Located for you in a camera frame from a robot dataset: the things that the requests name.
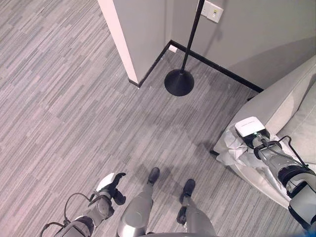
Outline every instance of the gray striped carpet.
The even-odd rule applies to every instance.
[[[148,231],[184,231],[175,218],[188,178],[219,236],[299,231],[287,210],[208,153],[256,93],[189,58],[195,87],[174,97],[163,78],[182,57],[168,51],[138,89],[96,0],[0,0],[0,236],[38,236],[62,222],[70,194],[90,194],[112,171],[127,173],[119,189],[129,202],[154,166],[161,177]],[[69,218],[86,205],[75,198]],[[114,208],[95,237],[115,235],[124,206]]]

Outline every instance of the black baseboard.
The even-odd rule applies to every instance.
[[[170,40],[169,43],[163,48],[162,52],[159,54],[159,56],[158,56],[157,59],[154,61],[154,63],[152,64],[152,66],[149,68],[149,70],[147,71],[147,73],[145,74],[144,78],[141,80],[140,83],[136,83],[136,82],[132,81],[131,79],[128,79],[128,81],[129,81],[130,83],[132,83],[133,85],[137,86],[138,88],[140,88],[140,87],[142,86],[142,84],[144,83],[144,81],[145,81],[145,80],[147,79],[147,77],[149,76],[149,74],[150,74],[150,73],[152,72],[152,70],[155,68],[155,66],[157,65],[157,63],[160,61],[160,59],[161,59],[161,58],[163,57],[163,55],[166,53],[166,51],[168,50],[168,48],[169,48],[170,45],[175,46],[176,48],[178,48],[179,50],[181,50],[181,51],[183,51],[183,52],[185,52],[186,49],[187,49],[185,46],[183,46],[183,45],[181,45],[181,44],[179,44],[179,43],[177,43],[177,42],[175,42],[175,41],[173,41],[173,40]],[[255,90],[255,91],[259,92],[259,93],[263,91],[262,88],[260,88],[260,87],[256,86],[255,84],[253,84],[253,83],[247,81],[246,79],[244,79],[244,78],[242,78],[242,77],[236,75],[235,73],[233,73],[233,72],[231,72],[231,71],[229,71],[229,70],[227,70],[227,69],[225,69],[225,68],[219,66],[218,64],[216,64],[216,63],[214,63],[214,62],[208,60],[207,58],[205,58],[205,57],[199,55],[198,53],[193,52],[192,50],[190,50],[189,55],[192,56],[192,57],[194,57],[194,58],[196,58],[196,59],[198,59],[199,61],[205,63],[206,65],[208,65],[208,66],[210,66],[210,67],[212,67],[212,68],[218,70],[219,72],[221,72],[221,73],[223,73],[223,74],[229,76],[230,78],[232,78],[232,79],[238,81],[239,83],[241,83],[241,84],[243,84],[243,85],[245,85],[245,86],[248,86],[249,88],[251,88],[251,89],[253,89],[253,90]]]
[[[144,78],[141,80],[140,83],[136,83],[134,81],[132,81],[131,79],[128,79],[128,81],[130,83],[132,83],[133,85],[137,86],[138,88],[140,88],[142,86],[142,84],[144,83],[144,81],[147,79],[147,77],[149,76],[149,74],[153,71],[153,69],[155,68],[155,66],[157,65],[157,63],[160,61],[160,59],[163,57],[163,55],[166,53],[166,51],[168,50],[169,46],[171,44],[171,41],[168,42],[168,44],[163,48],[162,52],[159,54],[159,56],[156,58],[156,60],[154,61],[154,63],[152,64],[152,66],[149,68],[149,70],[146,72]]]
[[[177,43],[177,42],[175,42],[173,40],[170,41],[170,44],[175,46],[175,47],[177,47],[179,50],[181,50],[183,52],[185,52],[187,50],[187,48],[185,46],[183,46],[183,45],[181,45],[181,44],[179,44],[179,43]],[[210,67],[218,70],[219,72],[229,76],[230,78],[238,81],[239,83],[241,83],[241,84],[243,84],[245,86],[248,86],[249,88],[251,88],[251,89],[253,89],[253,90],[255,90],[255,91],[259,92],[259,93],[263,91],[263,89],[258,87],[257,85],[255,85],[255,84],[247,81],[246,79],[236,75],[235,73],[233,73],[233,72],[231,72],[231,71],[219,66],[218,64],[208,60],[207,58],[199,55],[198,53],[193,52],[192,50],[190,50],[189,55],[194,57],[194,58],[196,58],[196,59],[198,59],[198,60],[200,60],[201,62],[205,63],[206,65],[209,65]]]

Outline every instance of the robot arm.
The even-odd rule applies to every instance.
[[[64,226],[54,235],[54,237],[91,237],[94,229],[97,228],[103,220],[106,220],[113,215],[114,209],[112,208],[111,199],[118,205],[123,205],[125,203],[126,197],[124,197],[116,188],[120,178],[124,175],[125,173],[119,173],[114,178],[114,174],[112,173],[105,177],[89,199],[89,205],[86,211],[74,221],[70,222],[67,219],[65,209]],[[40,237],[48,226],[49,224],[44,227]]]
[[[291,198],[288,210],[306,230],[316,229],[316,175],[304,162],[287,155],[278,141],[270,141],[269,133],[256,117],[236,123],[235,128],[245,143],[254,149],[287,190]]]

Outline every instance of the white device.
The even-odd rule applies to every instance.
[[[256,135],[257,132],[266,129],[256,117],[245,118],[235,124],[235,128],[241,137]]]

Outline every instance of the black cable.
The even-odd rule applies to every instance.
[[[44,225],[44,227],[43,227],[42,231],[41,231],[41,232],[40,232],[40,234],[39,234],[39,237],[42,237],[42,236],[43,236],[44,231],[45,231],[45,230],[46,230],[49,226],[51,226],[51,225],[60,226],[60,227],[62,227],[62,228],[64,228],[64,227],[65,227],[64,225],[62,225],[62,224],[60,224],[60,223],[58,223],[58,222],[50,222],[50,223],[48,223],[48,224]]]
[[[304,166],[303,164],[299,163],[297,160],[293,159],[293,157],[288,156],[288,155],[285,155],[285,154],[282,154],[282,153],[279,153],[279,152],[277,152],[277,151],[271,149],[271,148],[269,147],[269,144],[267,143],[267,141],[266,141],[265,139],[261,139],[261,142],[262,142],[262,144],[263,144],[268,150],[272,151],[273,153],[275,153],[275,154],[277,154],[277,155],[279,155],[279,156],[282,156],[282,157],[286,157],[286,158],[292,160],[293,162],[297,163],[299,166]]]
[[[70,221],[67,219],[67,216],[66,216],[66,209],[67,209],[67,205],[68,205],[68,202],[70,200],[71,197],[73,197],[74,195],[80,195],[80,196],[83,196],[85,199],[87,199],[89,202],[92,201],[94,195],[91,195],[90,198],[88,198],[86,195],[82,194],[82,193],[74,193],[74,194],[71,194],[70,197],[67,199],[67,202],[65,204],[65,208],[64,208],[64,225],[68,225],[70,223]]]
[[[286,138],[286,137],[288,138],[288,146],[291,148],[292,152],[293,152],[293,153],[296,155],[296,157],[300,160],[300,162],[302,163],[302,165],[303,165],[305,168],[309,169],[309,168],[308,168],[308,165],[304,163],[304,161],[302,160],[302,158],[297,154],[297,152],[295,151],[295,149],[292,147],[292,145],[291,145],[292,138],[291,138],[290,136],[286,135],[286,136],[282,137],[279,141],[283,140],[283,139]]]

